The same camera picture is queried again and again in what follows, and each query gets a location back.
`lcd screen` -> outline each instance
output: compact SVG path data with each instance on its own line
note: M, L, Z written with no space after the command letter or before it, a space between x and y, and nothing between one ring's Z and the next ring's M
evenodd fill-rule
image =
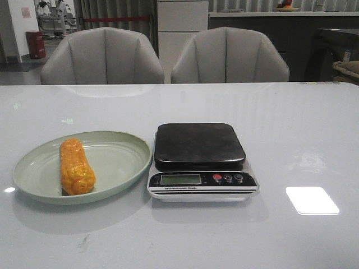
M161 185L201 184L200 175L161 175Z

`light green plate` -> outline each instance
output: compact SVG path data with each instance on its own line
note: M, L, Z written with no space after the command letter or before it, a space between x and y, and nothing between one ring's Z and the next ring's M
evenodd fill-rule
M76 137L96 175L92 192L63 196L60 183L59 146ZM135 183L151 163L151 150L140 138L121 132L86 132L47 142L26 154L13 171L17 187L35 200L75 205L105 199Z

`gray chair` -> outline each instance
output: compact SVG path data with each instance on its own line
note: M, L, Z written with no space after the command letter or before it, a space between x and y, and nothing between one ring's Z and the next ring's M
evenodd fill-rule
M73 18L72 13L66 13L65 15L65 24L70 27L70 33L75 32L76 30L76 20Z
M289 68L267 36L231 27L193 36L171 72L175 84L288 80Z
M164 72L148 38L101 27L66 36L41 70L42 84L162 84Z

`cabinet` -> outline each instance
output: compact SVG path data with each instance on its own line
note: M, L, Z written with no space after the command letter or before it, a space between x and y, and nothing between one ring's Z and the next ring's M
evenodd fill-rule
M305 81L313 38L318 29L359 29L359 12L209 13L209 28L222 26L264 33L288 64L289 80Z
M208 1L158 0L157 16L159 59L165 83L170 83L171 70L186 41L208 28Z

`plate rim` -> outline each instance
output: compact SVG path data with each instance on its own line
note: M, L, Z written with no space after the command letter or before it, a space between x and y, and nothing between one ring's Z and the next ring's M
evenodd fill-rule
M42 147L43 145L45 144L48 144L48 143L52 143L54 141L58 141L58 140L65 140L66 138L69 138L69 137L73 137L73 136L78 136L78 135L86 135L86 134L91 134L91 133L116 133L116 134L122 134L122 135L128 135L128 136L131 136L131 137L134 137L136 138L137 140L141 141L145 146L146 148L148 149L149 151L149 156L146 160L146 163L144 164L144 166L136 173L134 174L132 177L128 178L125 182L123 182L122 184L120 185L117 185L115 187L111 187L111 188L107 188L107 189L103 189L101 191L98 191L98 192L90 192L90 193L84 193L84 194L78 194L78 195L73 195L73 196L45 196L45 195L41 195L41 194L33 194L29 191L26 191L22 188L19 187L19 185L16 183L16 179L15 179L15 172L16 172L16 169L17 167L19 166L20 162L26 158L29 154L31 154L33 151L37 150L38 148ZM89 203L89 202L95 202L95 201L99 201L99 200L103 200L103 199L106 199L112 195L115 195L116 193L119 193L121 191L124 191L126 188L128 188L130 185L132 184L129 184L131 183L132 180L135 180L137 177L139 177L151 164L151 161L152 161L152 150L149 146L149 144L144 141L141 137L137 136L137 135L134 135L132 133L127 133L127 132L119 132L119 131L106 131L106 130L103 130L103 131L87 131L87 132L79 132L79 133L73 133L73 134L68 134L68 135L65 135L65 136L62 136L62 137L57 137L55 139L52 139L52 140L49 140L45 143L42 143L41 145L31 149L30 151L28 151L26 154L24 154L20 159L19 161L16 163L15 167L13 168L12 170L12 181L13 183L15 184L15 186L21 190L22 192L26 193L28 196L30 196L31 198L37 200L37 201L41 201L41 202L45 202L45 203L50 203L50 204L54 204L54 205L78 205L78 204L81 204L81 203ZM119 188L120 186L122 185L125 185L125 184L129 184L128 186L126 186L126 188L124 188L123 190L119 191L119 192L114 192L112 193L111 195L109 196L106 196L106 197L98 197L98 198L94 198L94 199L89 199L89 201L83 201L83 202L75 202L76 200L81 200L82 198L86 198L86 197L96 197L96 195L94 194L98 194L98 196L102 196L103 193L107 193L107 192L113 192L114 190L116 190L116 188ZM52 203L51 201L68 201L68 202L64 202L64 203Z
M299 7L277 7L277 11L292 12L299 10Z

